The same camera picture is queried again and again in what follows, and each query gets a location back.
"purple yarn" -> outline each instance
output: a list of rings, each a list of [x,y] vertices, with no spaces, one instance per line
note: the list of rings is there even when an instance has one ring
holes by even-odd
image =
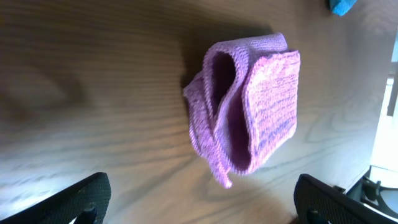
[[[225,188],[249,174],[296,127],[300,55],[282,34],[219,42],[184,89],[193,148]]]

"blue sponge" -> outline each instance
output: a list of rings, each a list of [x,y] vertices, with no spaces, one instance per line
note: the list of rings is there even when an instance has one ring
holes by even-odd
[[[356,0],[330,0],[330,9],[332,13],[343,16],[355,3]]]

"table surface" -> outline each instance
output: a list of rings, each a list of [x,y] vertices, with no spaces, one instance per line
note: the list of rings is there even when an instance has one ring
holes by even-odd
[[[302,173],[348,188],[369,168],[398,1],[2,1],[0,219],[94,172],[105,223],[288,223]],[[301,53],[298,127],[222,189],[188,136],[182,86],[222,40],[281,32]]]

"wood grain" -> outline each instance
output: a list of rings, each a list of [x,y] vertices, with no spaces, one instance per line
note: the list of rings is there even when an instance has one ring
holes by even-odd
[[[309,173],[348,188],[369,167],[398,3],[344,17],[319,0],[0,3],[0,219],[98,171],[105,223],[288,223]],[[222,189],[188,137],[181,89],[217,41],[282,32],[299,49],[298,128]]]

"black object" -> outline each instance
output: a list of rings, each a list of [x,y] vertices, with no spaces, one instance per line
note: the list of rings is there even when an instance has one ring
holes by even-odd
[[[300,223],[396,224],[308,174],[298,178],[294,204]]]
[[[397,103],[397,97],[398,97],[398,71],[394,77],[394,83],[392,84],[390,102],[387,107],[387,116],[394,115],[394,110],[396,108],[396,103]]]
[[[101,224],[110,199],[108,176],[97,172],[0,224]]]
[[[393,211],[382,197],[382,192],[390,192],[398,198],[398,189],[382,187],[381,181],[374,183],[367,177],[362,178],[362,196],[361,202],[364,202],[380,212],[393,218],[398,218],[398,213]]]

